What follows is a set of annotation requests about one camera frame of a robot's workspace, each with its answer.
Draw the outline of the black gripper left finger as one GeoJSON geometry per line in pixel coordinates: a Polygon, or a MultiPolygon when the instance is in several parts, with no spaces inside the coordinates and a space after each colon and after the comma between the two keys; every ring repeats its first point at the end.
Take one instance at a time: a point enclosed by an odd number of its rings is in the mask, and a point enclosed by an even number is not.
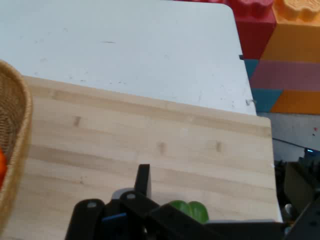
{"type": "Polygon", "coordinates": [[[93,198],[78,202],[67,228],[66,240],[145,240],[144,220],[160,205],[150,199],[151,169],[140,164],[134,188],[113,193],[104,203],[93,198]]]}

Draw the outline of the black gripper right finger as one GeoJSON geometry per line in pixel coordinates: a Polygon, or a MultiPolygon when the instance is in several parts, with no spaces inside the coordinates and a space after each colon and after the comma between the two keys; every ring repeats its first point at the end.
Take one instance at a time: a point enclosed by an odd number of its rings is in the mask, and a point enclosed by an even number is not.
{"type": "Polygon", "coordinates": [[[285,240],[320,240],[320,198],[310,203],[301,213],[285,240]]]}

